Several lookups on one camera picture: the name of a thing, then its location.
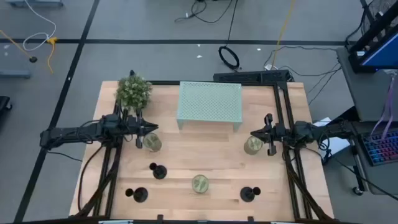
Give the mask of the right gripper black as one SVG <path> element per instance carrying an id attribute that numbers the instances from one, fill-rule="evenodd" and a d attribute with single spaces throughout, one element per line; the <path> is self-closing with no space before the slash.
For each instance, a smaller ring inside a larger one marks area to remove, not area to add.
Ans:
<path id="1" fill-rule="evenodd" d="M 276 154 L 276 146 L 274 145 L 274 141 L 279 141 L 284 145 L 291 145 L 294 142 L 294 137 L 292 132 L 289 129 L 286 129 L 283 124 L 276 123 L 274 126 L 272 125 L 273 116 L 268 113 L 264 118 L 265 126 L 264 128 L 251 131 L 251 135 L 260 140 L 264 139 L 265 132 L 265 143 L 269 144 L 269 149 L 267 150 L 267 154 L 269 156 L 273 156 Z"/>

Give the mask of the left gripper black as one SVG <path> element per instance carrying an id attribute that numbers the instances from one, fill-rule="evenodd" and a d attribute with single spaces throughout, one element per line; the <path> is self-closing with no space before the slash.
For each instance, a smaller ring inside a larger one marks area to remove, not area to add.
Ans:
<path id="1" fill-rule="evenodd" d="M 143 148 L 143 138 L 145 134 L 149 134 L 158 128 L 158 124 L 144 121 L 142 110 L 136 111 L 136 116 L 129 115 L 127 117 L 127 128 L 130 133 L 136 135 L 136 147 Z"/>

